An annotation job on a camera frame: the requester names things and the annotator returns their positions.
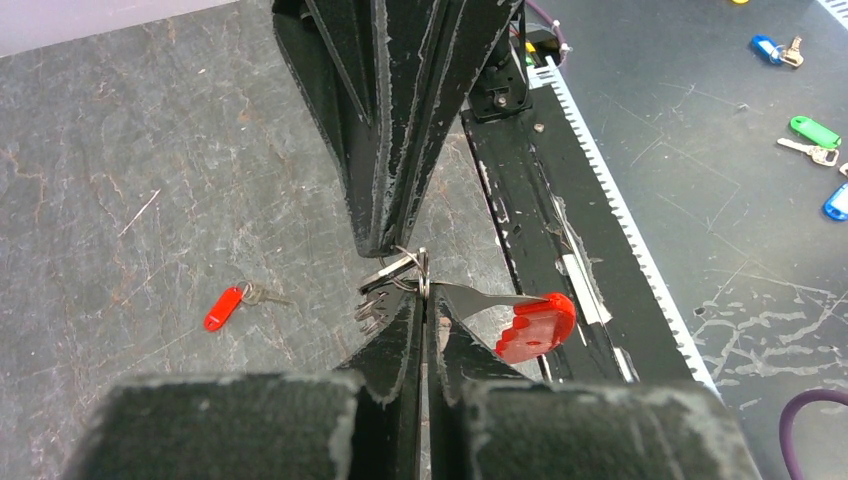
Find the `silver key blade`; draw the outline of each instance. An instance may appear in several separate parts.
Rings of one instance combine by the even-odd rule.
[[[354,313],[354,319],[362,323],[360,331],[370,337],[388,325],[394,318],[394,313],[404,294],[412,295],[412,293],[404,292],[393,283],[368,292],[368,295],[365,296],[365,302],[360,304]]]
[[[282,295],[278,295],[271,290],[263,287],[262,285],[248,282],[244,288],[244,296],[241,299],[247,305],[258,305],[262,302],[274,302],[279,303],[280,305],[292,305],[293,302],[283,297]]]
[[[455,283],[433,282],[433,286],[440,287],[445,293],[445,296],[450,299],[460,321],[497,305],[512,307],[522,303],[547,301],[544,298],[531,297],[529,295],[487,295],[467,285],[457,285]]]
[[[815,148],[815,145],[804,145],[803,143],[798,143],[796,141],[789,140],[788,138],[778,138],[777,143],[778,143],[778,145],[783,145],[784,147],[789,147],[789,148],[791,148],[793,150],[797,150],[797,151],[799,151],[799,152],[801,152],[805,155],[811,155],[813,148]]]
[[[359,293],[367,295],[368,292],[389,282],[392,278],[397,278],[412,270],[414,267],[415,261],[411,257],[401,257],[391,265],[381,268],[377,273],[363,278],[359,286]]]

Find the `key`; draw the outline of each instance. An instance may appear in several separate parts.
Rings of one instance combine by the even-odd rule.
[[[393,313],[406,293],[393,283],[383,285],[376,290],[368,292],[365,302],[359,305],[354,313],[354,319],[361,322],[360,331],[366,336],[377,332],[389,322],[389,314]]]
[[[793,140],[789,140],[788,138],[778,138],[777,143],[779,145],[783,145],[784,147],[791,148],[793,150],[797,150],[812,159],[813,162],[824,165],[826,167],[832,167],[836,165],[836,159],[839,158],[839,151],[836,149],[827,149],[820,147],[818,145],[804,145],[803,143],[798,143]],[[828,156],[833,153],[833,158],[828,160]]]
[[[457,285],[448,282],[434,282],[433,285],[442,287],[446,296],[451,299],[459,320],[465,320],[477,312],[482,312],[496,305],[512,307],[519,304],[547,301],[544,298],[531,297],[529,295],[488,295],[467,285]]]
[[[359,287],[359,293],[362,295],[368,294],[371,290],[384,285],[386,282],[390,281],[392,278],[396,278],[403,273],[408,272],[415,268],[415,261],[412,257],[403,257],[398,261],[392,263],[387,267],[383,267],[377,273],[373,275],[369,275],[362,279],[361,285]]]
[[[792,39],[792,43],[789,45],[789,48],[780,52],[780,59],[783,63],[787,65],[791,65],[795,68],[801,66],[804,63],[804,57],[801,56],[801,37],[795,36]]]
[[[274,293],[271,290],[253,282],[247,282],[244,287],[244,296],[241,299],[245,305],[258,305],[262,302],[274,302],[280,305],[292,305],[291,300]]]

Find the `green key tag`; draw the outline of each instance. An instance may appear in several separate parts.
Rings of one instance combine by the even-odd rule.
[[[820,147],[836,148],[842,143],[839,135],[808,117],[793,117],[789,121],[789,126],[792,127],[792,130],[798,132],[799,135],[809,138]]]

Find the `keychain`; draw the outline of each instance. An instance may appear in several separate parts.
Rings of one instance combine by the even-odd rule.
[[[789,126],[799,135],[807,137],[822,148],[834,149],[842,143],[839,135],[809,117],[792,117]]]
[[[366,277],[359,292],[365,301],[359,305],[354,319],[362,323],[362,332],[370,336],[391,321],[405,293],[426,298],[430,290],[427,251],[419,249],[413,253],[406,249],[400,260],[385,265]],[[404,272],[416,268],[418,278],[400,278]],[[450,300],[454,320],[464,322],[468,317],[494,306],[513,307],[515,317],[509,328],[501,333],[494,351],[506,363],[515,364],[544,355],[558,347],[577,325],[577,310],[574,303],[561,293],[542,296],[489,295],[468,285],[450,282],[432,282],[441,294]]]
[[[781,58],[783,54],[783,46],[778,45],[777,42],[771,38],[765,35],[755,35],[754,38],[751,39],[751,46],[766,57],[769,62],[775,65],[783,63],[783,59]]]
[[[261,302],[275,302],[281,305],[292,304],[289,300],[257,283],[243,282],[224,290],[224,293],[218,298],[218,302],[206,314],[203,326],[210,332],[220,329],[242,302],[245,305],[257,305]]]
[[[829,199],[827,199],[822,210],[824,210],[825,215],[837,222],[844,222],[845,220],[848,220],[848,183],[839,187],[839,189],[836,190]]]

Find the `white strip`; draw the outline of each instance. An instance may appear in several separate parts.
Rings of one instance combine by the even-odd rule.
[[[560,197],[554,197],[554,208],[556,209],[557,216],[559,217],[560,223],[562,223],[562,231],[565,232],[565,237],[568,240],[569,245],[577,245],[578,242],[575,239],[574,232],[571,231],[571,225],[565,221],[565,205]],[[563,256],[563,263],[565,264],[566,271],[569,272],[569,276],[572,277],[571,283],[574,284],[574,274],[569,270],[570,264],[569,261],[566,261],[568,255]],[[583,259],[583,252],[577,252],[576,255],[571,255],[571,261],[576,263],[578,273],[580,274],[580,280],[583,281],[583,285],[585,286],[592,304],[595,308],[595,318],[601,323],[606,325],[607,322],[612,320],[612,315],[610,315],[609,310],[607,310],[606,305],[603,304],[598,299],[598,292],[595,291],[595,288],[592,287],[592,282],[589,280],[589,270],[586,268],[586,261]]]
[[[586,126],[583,116],[580,115],[577,104],[574,102],[574,98],[571,96],[571,92],[568,90],[562,74],[556,65],[554,65],[553,61],[548,58],[548,64],[546,66],[528,68],[528,75],[530,77],[530,88],[538,88],[545,85],[553,87],[559,103],[562,105],[565,118],[571,123],[571,128],[580,140],[581,146],[586,152],[586,158],[589,159],[589,165],[592,166],[595,175],[598,177],[598,181],[603,186],[610,207],[612,207],[613,213],[618,218],[618,223],[621,224],[621,229],[630,241],[630,247],[633,249],[633,254],[639,260],[642,273],[648,280],[648,285],[654,291],[654,297],[665,314],[671,333],[677,341],[677,349],[683,354],[683,358],[686,359],[686,364],[692,372],[692,377],[718,395],[715,382],[713,382],[710,372],[704,365],[701,354],[698,352],[698,347],[695,346],[692,335],[686,328],[686,324],[677,310],[677,305],[674,304],[674,300],[672,300],[671,294],[665,286],[657,265],[654,263],[648,247],[645,246],[645,241],[642,239],[639,229],[636,228],[633,217],[630,216],[630,210],[627,209],[627,205],[625,205],[624,199],[621,197],[621,192],[619,192],[609,168],[607,168],[607,164],[598,150],[598,146],[592,139],[592,133],[589,131],[589,127]]]
[[[589,279],[580,267],[577,261],[577,256],[573,253],[562,256],[562,263],[565,266],[565,271],[571,278],[571,285],[574,287],[574,294],[577,296],[577,301],[580,302],[580,308],[583,310],[583,317],[586,318],[586,323],[606,324],[612,315],[606,312],[606,315],[601,316],[601,305],[592,288],[589,286]]]
[[[551,366],[548,364],[548,359],[544,355],[539,355],[539,358],[542,359],[542,365],[545,368],[542,370],[542,379],[546,382],[551,381]]]
[[[638,382],[639,377],[633,371],[633,365],[630,364],[630,360],[624,354],[624,350],[618,347],[612,347],[612,352],[615,355],[615,363],[618,364],[618,368],[621,370],[622,375],[624,375],[624,381],[627,383]]]
[[[819,0],[819,3],[848,30],[848,1],[846,0]]]

